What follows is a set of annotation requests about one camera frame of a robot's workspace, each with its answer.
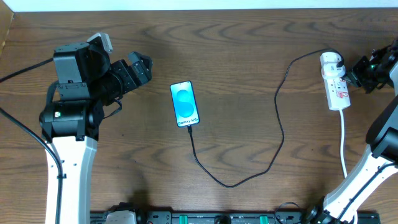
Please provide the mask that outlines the blue screen Galaxy smartphone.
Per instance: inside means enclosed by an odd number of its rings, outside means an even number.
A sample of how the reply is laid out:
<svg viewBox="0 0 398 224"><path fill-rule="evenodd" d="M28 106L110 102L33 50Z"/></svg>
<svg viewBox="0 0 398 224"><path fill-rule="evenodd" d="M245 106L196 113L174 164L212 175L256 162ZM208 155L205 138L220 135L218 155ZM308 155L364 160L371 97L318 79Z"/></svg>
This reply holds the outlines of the blue screen Galaxy smartphone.
<svg viewBox="0 0 398 224"><path fill-rule="evenodd" d="M200 115L191 81L170 85L170 93L175 111L175 119L179 128L198 124Z"/></svg>

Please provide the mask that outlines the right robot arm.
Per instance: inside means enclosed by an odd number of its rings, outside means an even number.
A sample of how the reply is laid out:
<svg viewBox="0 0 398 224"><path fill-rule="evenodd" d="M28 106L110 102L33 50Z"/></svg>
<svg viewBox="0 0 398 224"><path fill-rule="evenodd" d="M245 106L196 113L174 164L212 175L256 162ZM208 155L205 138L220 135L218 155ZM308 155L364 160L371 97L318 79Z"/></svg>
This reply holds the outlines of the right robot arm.
<svg viewBox="0 0 398 224"><path fill-rule="evenodd" d="M366 93L385 85L397 88L397 41L373 50L349 70L343 57L332 51L320 56L328 107L341 113L350 106L348 85ZM351 223L361 204L388 177L397 173L397 98L377 117L366 135L366 148L344 180L302 218L302 223Z"/></svg>

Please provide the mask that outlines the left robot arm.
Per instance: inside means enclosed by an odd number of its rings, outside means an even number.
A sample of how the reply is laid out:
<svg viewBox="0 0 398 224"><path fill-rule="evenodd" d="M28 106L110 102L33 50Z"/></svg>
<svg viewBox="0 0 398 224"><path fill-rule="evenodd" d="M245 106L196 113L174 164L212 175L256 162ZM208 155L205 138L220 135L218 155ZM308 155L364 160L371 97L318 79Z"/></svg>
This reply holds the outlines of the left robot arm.
<svg viewBox="0 0 398 224"><path fill-rule="evenodd" d="M148 83L153 61L138 52L112 63L97 40L59 46L58 82L39 116L47 153L46 223L89 223L91 173L103 108Z"/></svg>

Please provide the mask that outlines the white power strip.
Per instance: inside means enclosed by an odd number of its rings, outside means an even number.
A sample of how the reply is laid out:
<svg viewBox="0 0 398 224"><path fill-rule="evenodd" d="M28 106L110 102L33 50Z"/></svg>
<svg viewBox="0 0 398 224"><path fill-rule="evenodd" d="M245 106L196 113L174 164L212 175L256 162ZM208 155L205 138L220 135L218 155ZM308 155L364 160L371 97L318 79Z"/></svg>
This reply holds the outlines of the white power strip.
<svg viewBox="0 0 398 224"><path fill-rule="evenodd" d="M321 69L324 79L328 107L332 111L343 110L351 105L347 83L342 79L343 73Z"/></svg>

